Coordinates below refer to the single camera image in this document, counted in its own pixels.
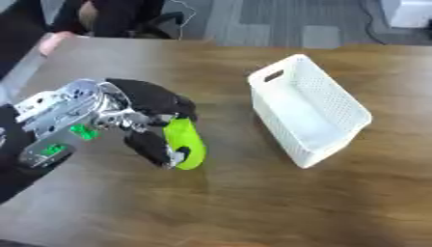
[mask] basket handle hole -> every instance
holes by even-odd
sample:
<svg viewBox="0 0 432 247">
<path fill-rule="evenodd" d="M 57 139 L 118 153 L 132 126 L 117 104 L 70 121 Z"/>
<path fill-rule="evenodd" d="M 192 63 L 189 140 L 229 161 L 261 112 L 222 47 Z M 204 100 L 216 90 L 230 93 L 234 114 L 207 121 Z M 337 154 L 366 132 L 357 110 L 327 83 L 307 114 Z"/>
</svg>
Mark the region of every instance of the basket handle hole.
<svg viewBox="0 0 432 247">
<path fill-rule="evenodd" d="M 284 71 L 281 69 L 281 70 L 276 71 L 276 72 L 268 75 L 267 77 L 265 77 L 264 78 L 264 82 L 270 82 L 270 81 L 272 81 L 272 80 L 274 80 L 276 78 L 279 78 L 279 77 L 281 77 L 283 75 L 284 75 Z"/>
</svg>

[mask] green cylinder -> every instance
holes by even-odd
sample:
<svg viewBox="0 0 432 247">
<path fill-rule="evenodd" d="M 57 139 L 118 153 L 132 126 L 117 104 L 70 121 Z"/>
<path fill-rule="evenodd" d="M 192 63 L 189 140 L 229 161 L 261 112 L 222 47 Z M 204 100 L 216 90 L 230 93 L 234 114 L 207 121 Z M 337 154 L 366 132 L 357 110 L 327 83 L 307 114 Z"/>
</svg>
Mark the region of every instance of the green cylinder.
<svg viewBox="0 0 432 247">
<path fill-rule="evenodd" d="M 176 166 L 178 169 L 192 170 L 203 163 L 205 145 L 191 120 L 171 120 L 170 124 L 164 127 L 164 134 L 174 151 L 181 147 L 187 147 L 191 151 L 187 159 Z"/>
</svg>

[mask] white plastic basket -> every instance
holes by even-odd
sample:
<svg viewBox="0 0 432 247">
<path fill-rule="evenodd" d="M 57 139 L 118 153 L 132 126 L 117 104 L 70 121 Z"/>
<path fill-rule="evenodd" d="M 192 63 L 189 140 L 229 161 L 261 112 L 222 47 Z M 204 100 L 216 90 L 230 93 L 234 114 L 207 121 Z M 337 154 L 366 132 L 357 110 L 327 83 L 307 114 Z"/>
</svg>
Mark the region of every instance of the white plastic basket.
<svg viewBox="0 0 432 247">
<path fill-rule="evenodd" d="M 249 77 L 254 109 L 286 153 L 309 168 L 346 147 L 371 114 L 305 55 Z"/>
</svg>

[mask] cable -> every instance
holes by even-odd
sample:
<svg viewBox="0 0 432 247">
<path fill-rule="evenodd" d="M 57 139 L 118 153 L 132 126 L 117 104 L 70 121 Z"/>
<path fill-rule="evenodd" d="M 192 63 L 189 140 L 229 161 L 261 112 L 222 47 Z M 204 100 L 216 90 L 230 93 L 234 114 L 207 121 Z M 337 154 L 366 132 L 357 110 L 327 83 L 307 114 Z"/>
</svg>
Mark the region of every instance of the cable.
<svg viewBox="0 0 432 247">
<path fill-rule="evenodd" d="M 384 41 L 381 41 L 380 39 L 378 39 L 375 34 L 373 33 L 372 27 L 373 27 L 373 22 L 375 22 L 375 19 L 373 18 L 373 15 L 370 13 L 369 9 L 367 8 L 367 6 L 364 4 L 365 1 L 367 0 L 359 0 L 359 6 L 360 9 L 369 16 L 369 22 L 366 24 L 364 30 L 367 33 L 367 35 L 370 37 L 371 40 L 377 42 L 377 43 L 381 43 L 381 44 L 387 44 Z"/>
<path fill-rule="evenodd" d="M 189 24 L 189 22 L 198 14 L 198 11 L 195 10 L 194 8 L 190 7 L 186 2 L 184 1 L 180 1 L 180 0 L 170 0 L 173 3 L 178 3 L 184 6 L 184 8 L 192 11 L 192 14 L 189 15 L 189 17 L 183 22 L 183 24 L 180 25 L 180 29 L 179 29 L 179 35 L 178 35 L 178 40 L 181 41 L 183 40 L 183 28 L 187 26 L 187 24 Z"/>
</svg>

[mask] green object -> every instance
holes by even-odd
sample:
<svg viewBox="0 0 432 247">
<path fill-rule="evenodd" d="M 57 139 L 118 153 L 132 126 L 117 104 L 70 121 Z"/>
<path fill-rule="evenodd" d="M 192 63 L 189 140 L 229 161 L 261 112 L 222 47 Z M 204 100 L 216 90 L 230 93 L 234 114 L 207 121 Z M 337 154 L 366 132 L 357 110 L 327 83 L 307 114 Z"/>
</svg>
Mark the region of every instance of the green object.
<svg viewBox="0 0 432 247">
<path fill-rule="evenodd" d="M 99 135 L 99 132 L 88 128 L 84 124 L 76 124 L 71 126 L 70 132 L 74 133 L 85 141 L 91 141 Z"/>
<path fill-rule="evenodd" d="M 170 147 L 176 151 L 181 147 L 191 150 L 185 161 L 177 165 L 181 170 L 192 170 L 199 167 L 205 159 L 205 145 L 189 119 L 171 120 L 164 127 L 165 139 Z"/>
<path fill-rule="evenodd" d="M 66 146 L 60 145 L 60 144 L 53 144 L 49 146 L 48 148 L 44 149 L 40 154 L 44 156 L 52 156 L 60 151 L 63 151 L 66 148 Z"/>
</svg>

